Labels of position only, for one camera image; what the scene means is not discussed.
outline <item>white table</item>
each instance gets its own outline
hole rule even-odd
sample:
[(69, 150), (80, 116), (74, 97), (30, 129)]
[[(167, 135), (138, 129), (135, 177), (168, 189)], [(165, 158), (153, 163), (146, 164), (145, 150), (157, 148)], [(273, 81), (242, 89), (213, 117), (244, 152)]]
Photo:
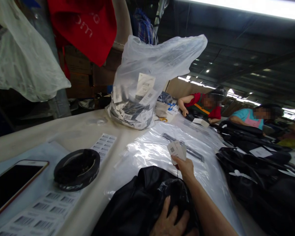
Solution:
[[(104, 125), (91, 124), (96, 118), (106, 118)], [(100, 167), (96, 179), (85, 189), (62, 229), (57, 235), (88, 236), (108, 204), (104, 191), (110, 181), (115, 164), (126, 145), (146, 131), (135, 130), (111, 121), (105, 110), (97, 110), (67, 118), (53, 120), (38, 126), (0, 137), (0, 162), (15, 157), (28, 149), (54, 139), (68, 151), (90, 148), (102, 135), (107, 133), (117, 137), (106, 161)], [(247, 236), (266, 235), (245, 209), (235, 200), (239, 217)]]

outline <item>person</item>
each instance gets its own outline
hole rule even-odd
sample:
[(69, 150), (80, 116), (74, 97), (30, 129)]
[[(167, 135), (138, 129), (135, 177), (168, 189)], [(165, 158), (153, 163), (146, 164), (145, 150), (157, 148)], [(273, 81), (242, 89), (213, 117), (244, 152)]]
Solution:
[[(177, 163), (176, 168), (181, 171), (183, 180), (190, 190), (196, 212), (198, 214), (203, 232), (206, 236), (233, 236), (238, 235), (227, 219), (220, 212), (218, 207), (211, 200), (202, 185), (197, 181), (193, 173), (193, 163), (190, 159), (185, 161), (171, 156)], [(182, 236), (189, 220), (189, 212), (185, 211), (179, 222), (175, 224), (178, 207), (174, 206), (168, 215), (170, 196), (168, 196), (163, 205), (163, 210), (152, 228), (149, 236)], [(199, 235), (197, 229), (191, 230), (186, 236)]]
[(178, 105), (184, 117), (192, 110), (208, 116), (210, 124), (214, 124), (221, 119), (221, 102), (226, 94), (224, 87), (219, 86), (207, 94), (195, 93), (180, 98)]
[(241, 109), (234, 112), (228, 120), (231, 122), (263, 129), (264, 119), (275, 120), (283, 115), (283, 109), (276, 104), (262, 104), (254, 109)]

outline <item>phone screen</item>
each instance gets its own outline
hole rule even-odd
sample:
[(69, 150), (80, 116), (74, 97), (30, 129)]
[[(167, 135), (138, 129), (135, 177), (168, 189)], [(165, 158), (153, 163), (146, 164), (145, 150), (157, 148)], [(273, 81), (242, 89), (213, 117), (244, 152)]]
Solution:
[(0, 176), (0, 208), (5, 205), (43, 166), (15, 165)]

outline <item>ceiling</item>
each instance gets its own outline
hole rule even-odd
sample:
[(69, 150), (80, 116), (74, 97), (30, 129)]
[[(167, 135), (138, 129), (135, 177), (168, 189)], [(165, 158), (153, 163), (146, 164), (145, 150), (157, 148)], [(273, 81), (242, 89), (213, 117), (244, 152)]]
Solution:
[[(154, 23), (158, 1), (142, 2)], [(252, 92), (248, 99), (259, 103), (295, 108), (294, 20), (170, 0), (158, 28), (159, 43), (201, 34), (208, 44), (190, 66), (195, 80), (241, 95)]]

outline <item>red cloth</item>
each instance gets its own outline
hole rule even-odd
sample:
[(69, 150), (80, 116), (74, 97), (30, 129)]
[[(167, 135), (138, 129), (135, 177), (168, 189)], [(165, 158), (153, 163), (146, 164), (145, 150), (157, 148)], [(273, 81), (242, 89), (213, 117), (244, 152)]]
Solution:
[(57, 46), (61, 48), (68, 41), (102, 66), (117, 34), (112, 1), (48, 0), (48, 6)]
[[(199, 100), (200, 100), (200, 97), (201, 97), (201, 93), (194, 93), (194, 94), (191, 94), (194, 96), (194, 98), (189, 102), (189, 103), (185, 103), (185, 107), (190, 107), (194, 104), (196, 104)], [(208, 115), (209, 118), (211, 119), (221, 119), (221, 107), (215, 107), (211, 113)]]

